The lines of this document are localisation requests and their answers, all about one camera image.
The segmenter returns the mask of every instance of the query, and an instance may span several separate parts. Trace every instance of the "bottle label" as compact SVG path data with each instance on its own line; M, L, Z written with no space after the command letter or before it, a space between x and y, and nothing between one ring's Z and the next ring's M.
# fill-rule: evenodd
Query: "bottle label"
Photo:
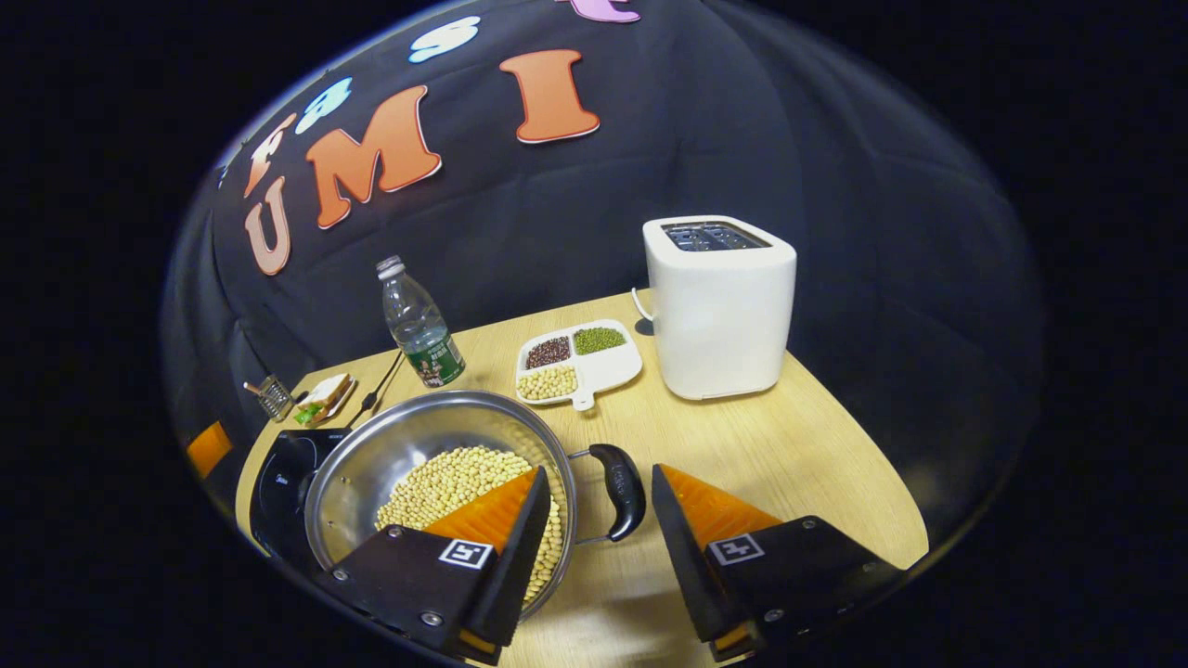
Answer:
M454 339L449 334L424 351L409 353L407 357L412 368L426 387L441 387L461 376L466 370L466 360L457 352L457 346L454 345Z

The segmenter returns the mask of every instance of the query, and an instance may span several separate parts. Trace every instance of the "white divided tray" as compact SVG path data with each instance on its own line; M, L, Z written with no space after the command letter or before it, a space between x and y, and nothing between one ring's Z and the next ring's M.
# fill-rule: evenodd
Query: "white divided tray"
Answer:
M592 329L594 327L617 329L620 334L623 334L626 344L607 348L605 351L598 351L596 353L584 355L577 354L577 346L574 345L574 334L581 329ZM537 366L536 368L525 368L529 351L539 344L560 336L569 339L569 359L554 364L546 364L544 366ZM560 397L536 401L527 399L520 395L520 378L544 371L545 368L564 365L574 367L577 376L576 391ZM542 334L524 344L520 348L519 357L516 360L516 397L519 398L519 401L532 405L573 402L574 409L589 410L590 408L594 408L595 392L604 392L627 383L634 378L643 367L644 360L639 357L639 348L636 347L636 341L631 338L631 333L627 332L627 328L624 327L618 320L595 320L576 327L567 327L565 329L549 332L548 334Z

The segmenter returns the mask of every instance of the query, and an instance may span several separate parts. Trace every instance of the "stainless steel pot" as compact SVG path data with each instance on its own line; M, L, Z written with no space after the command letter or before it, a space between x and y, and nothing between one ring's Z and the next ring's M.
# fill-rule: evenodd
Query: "stainless steel pot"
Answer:
M334 568L375 534L377 512L388 502L392 487L415 466L441 453L474 446L510 450L533 467L544 466L549 491L560 506L561 559L552 578L520 613L522 620L539 610L557 588L575 544L619 541L643 522L643 483L621 449L598 443L565 454L548 424L513 399L472 390L432 392L393 405L352 431L314 475L305 497L305 534L322 568ZM577 541L577 500L569 460L584 454L602 462L617 517L605 536Z

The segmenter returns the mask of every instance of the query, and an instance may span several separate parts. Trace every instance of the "white toaster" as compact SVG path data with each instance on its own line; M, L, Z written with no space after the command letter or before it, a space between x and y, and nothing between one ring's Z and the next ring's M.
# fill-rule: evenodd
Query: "white toaster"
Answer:
M722 215L644 223L661 376L685 399L766 390L779 379L792 319L796 250Z

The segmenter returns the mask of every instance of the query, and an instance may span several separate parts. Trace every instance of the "sandwich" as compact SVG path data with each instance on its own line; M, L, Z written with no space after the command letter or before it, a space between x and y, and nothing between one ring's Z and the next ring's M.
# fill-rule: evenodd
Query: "sandwich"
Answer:
M327 417L343 398L352 384L350 374L340 373L318 383L309 395L297 404L295 420L301 424L316 424Z

